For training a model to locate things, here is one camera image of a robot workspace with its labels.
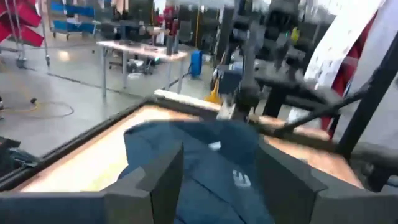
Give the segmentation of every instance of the white paper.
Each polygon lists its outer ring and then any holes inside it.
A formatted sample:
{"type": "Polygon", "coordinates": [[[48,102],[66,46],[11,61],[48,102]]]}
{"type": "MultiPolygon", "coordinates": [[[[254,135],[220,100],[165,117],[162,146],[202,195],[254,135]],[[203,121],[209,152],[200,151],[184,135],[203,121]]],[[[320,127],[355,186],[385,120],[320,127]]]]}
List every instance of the white paper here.
{"type": "MultiPolygon", "coordinates": [[[[331,87],[347,53],[383,2],[383,0],[350,0],[336,6],[340,11],[316,47],[304,79],[316,79],[318,85],[331,87]]],[[[306,111],[293,108],[288,121],[306,114],[306,111]]]]}

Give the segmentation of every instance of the cable on floor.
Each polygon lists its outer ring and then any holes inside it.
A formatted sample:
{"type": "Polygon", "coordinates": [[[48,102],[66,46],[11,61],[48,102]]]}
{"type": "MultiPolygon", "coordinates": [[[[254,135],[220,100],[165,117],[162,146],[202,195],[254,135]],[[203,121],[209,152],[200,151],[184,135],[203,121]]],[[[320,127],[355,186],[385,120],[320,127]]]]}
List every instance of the cable on floor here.
{"type": "Polygon", "coordinates": [[[0,110],[0,113],[7,113],[7,114],[23,114],[25,117],[28,118],[35,118],[35,119],[52,119],[52,118],[65,118],[67,116],[72,115],[75,112],[75,109],[70,106],[69,104],[62,102],[62,101],[47,101],[47,102],[37,102],[36,98],[31,98],[28,89],[26,88],[25,85],[23,85],[17,78],[12,74],[4,65],[3,61],[0,61],[0,69],[3,70],[6,74],[8,74],[8,77],[10,78],[11,82],[20,89],[21,93],[24,95],[27,101],[32,105],[31,108],[24,108],[24,109],[18,109],[18,108],[7,108],[4,107],[3,109],[0,110]],[[32,113],[46,105],[59,105],[59,106],[64,106],[68,108],[70,111],[61,114],[61,115],[49,115],[49,116],[31,116],[28,115],[29,113],[32,113]]]}

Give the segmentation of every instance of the blue bin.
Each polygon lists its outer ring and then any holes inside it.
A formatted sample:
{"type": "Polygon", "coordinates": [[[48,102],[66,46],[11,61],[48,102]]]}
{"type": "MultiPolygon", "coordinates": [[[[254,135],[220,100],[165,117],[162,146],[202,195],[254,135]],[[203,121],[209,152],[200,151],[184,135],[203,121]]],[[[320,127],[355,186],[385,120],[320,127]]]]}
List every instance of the blue bin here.
{"type": "Polygon", "coordinates": [[[191,54],[190,73],[192,78],[198,78],[201,74],[201,66],[203,53],[201,50],[196,50],[191,54]]]}

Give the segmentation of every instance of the red fabric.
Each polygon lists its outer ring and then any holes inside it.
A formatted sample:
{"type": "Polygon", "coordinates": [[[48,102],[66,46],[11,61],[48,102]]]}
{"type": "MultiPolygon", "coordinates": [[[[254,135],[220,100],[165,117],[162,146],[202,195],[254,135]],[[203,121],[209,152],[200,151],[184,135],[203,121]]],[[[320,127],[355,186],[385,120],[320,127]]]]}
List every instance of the red fabric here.
{"type": "Polygon", "coordinates": [[[165,22],[165,28],[168,30],[172,30],[173,26],[173,16],[174,16],[174,6],[166,7],[163,10],[163,17],[165,22]]]}
{"type": "MultiPolygon", "coordinates": [[[[369,21],[361,35],[358,37],[357,41],[354,43],[351,50],[348,52],[349,57],[359,59],[362,54],[363,47],[365,46],[366,39],[368,38],[369,30],[373,24],[374,17],[369,21]]],[[[347,84],[354,75],[356,67],[352,65],[342,64],[338,70],[335,81],[333,82],[331,88],[334,89],[337,94],[343,96],[343,93],[347,87],[347,84]]],[[[331,117],[323,117],[321,121],[322,130],[327,130],[331,121],[331,117]]],[[[330,137],[333,137],[335,130],[329,130],[330,137]]]]}
{"type": "Polygon", "coordinates": [[[163,15],[156,16],[157,25],[162,25],[163,24],[163,20],[164,20],[163,15]]]}

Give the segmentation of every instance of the blue container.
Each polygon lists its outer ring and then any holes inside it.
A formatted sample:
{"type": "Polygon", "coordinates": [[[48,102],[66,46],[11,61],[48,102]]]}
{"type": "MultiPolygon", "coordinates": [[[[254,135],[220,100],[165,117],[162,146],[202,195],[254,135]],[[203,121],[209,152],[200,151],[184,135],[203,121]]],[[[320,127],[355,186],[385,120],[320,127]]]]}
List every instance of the blue container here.
{"type": "Polygon", "coordinates": [[[192,78],[198,78],[201,74],[201,66],[203,53],[201,50],[196,50],[191,54],[191,68],[190,73],[192,78]]]}
{"type": "Polygon", "coordinates": [[[57,12],[63,13],[64,9],[67,9],[67,8],[66,7],[64,8],[63,4],[51,2],[51,11],[57,11],[57,12]]]}
{"type": "Polygon", "coordinates": [[[81,32],[82,31],[80,29],[79,25],[71,24],[69,22],[53,21],[53,23],[54,23],[54,28],[57,30],[65,30],[65,31],[70,31],[70,32],[81,32]]]}
{"type": "Polygon", "coordinates": [[[91,23],[82,23],[80,26],[79,26],[79,29],[82,31],[82,32],[85,32],[85,33],[88,33],[88,34],[94,34],[94,28],[95,28],[95,26],[93,25],[93,24],[91,24],[91,23]]]}

